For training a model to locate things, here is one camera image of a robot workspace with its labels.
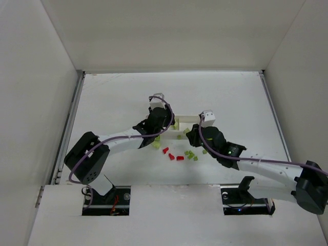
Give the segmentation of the light green sloped lego brick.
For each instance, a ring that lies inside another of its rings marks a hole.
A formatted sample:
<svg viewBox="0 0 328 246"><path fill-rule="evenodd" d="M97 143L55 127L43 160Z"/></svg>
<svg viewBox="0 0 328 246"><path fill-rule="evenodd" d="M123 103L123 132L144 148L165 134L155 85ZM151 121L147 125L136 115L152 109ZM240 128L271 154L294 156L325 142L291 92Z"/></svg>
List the light green sloped lego brick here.
<svg viewBox="0 0 328 246"><path fill-rule="evenodd" d="M161 144L160 144L160 142L154 141L154 142L152 143L152 146L153 146L154 148L156 148L156 149L159 149L160 146L161 146Z"/></svg>

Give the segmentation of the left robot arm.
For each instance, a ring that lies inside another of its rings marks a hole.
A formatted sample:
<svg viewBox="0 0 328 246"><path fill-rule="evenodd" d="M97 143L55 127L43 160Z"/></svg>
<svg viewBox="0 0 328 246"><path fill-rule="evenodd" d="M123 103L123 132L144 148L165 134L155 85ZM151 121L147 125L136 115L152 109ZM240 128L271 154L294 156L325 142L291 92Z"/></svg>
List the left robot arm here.
<svg viewBox="0 0 328 246"><path fill-rule="evenodd" d="M174 114L169 107L156 107L149 109L148 117L127 131L104 137L91 131L84 133L64 159L71 171L69 180L75 176L78 183L89 185L104 199L112 199L114 185L101 172L107 158L152 144L173 123Z"/></svg>

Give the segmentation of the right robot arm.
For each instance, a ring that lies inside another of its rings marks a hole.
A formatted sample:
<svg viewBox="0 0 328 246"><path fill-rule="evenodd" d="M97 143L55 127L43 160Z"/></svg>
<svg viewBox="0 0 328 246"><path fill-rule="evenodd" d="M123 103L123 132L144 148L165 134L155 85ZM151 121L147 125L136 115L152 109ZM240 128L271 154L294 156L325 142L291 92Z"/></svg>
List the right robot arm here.
<svg viewBox="0 0 328 246"><path fill-rule="evenodd" d="M193 147L204 148L219 164L237 171L259 175L245 176L237 189L243 203L262 198L281 199L322 215L327 205L327 172L308 160L306 163L266 160L259 156L242 157L245 146L229 142L216 127L194 124L186 133Z"/></svg>

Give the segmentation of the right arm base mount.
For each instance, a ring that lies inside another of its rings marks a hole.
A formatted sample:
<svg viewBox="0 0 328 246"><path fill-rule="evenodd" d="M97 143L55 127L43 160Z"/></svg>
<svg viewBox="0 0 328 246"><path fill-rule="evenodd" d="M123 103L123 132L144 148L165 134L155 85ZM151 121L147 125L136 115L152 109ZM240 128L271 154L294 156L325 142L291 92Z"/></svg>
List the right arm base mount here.
<svg viewBox="0 0 328 246"><path fill-rule="evenodd" d="M228 215L269 215L276 210L272 199L254 198L249 193L253 176L246 176L239 184L225 184L220 186L222 208Z"/></svg>

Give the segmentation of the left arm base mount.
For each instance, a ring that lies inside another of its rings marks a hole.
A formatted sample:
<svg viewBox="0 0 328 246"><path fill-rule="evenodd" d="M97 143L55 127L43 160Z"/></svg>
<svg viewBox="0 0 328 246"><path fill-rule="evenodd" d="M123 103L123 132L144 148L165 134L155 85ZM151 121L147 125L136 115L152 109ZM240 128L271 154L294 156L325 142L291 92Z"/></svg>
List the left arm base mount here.
<svg viewBox="0 0 328 246"><path fill-rule="evenodd" d="M129 216L131 186L117 186L109 195L101 196L94 189L82 188L83 216Z"/></svg>

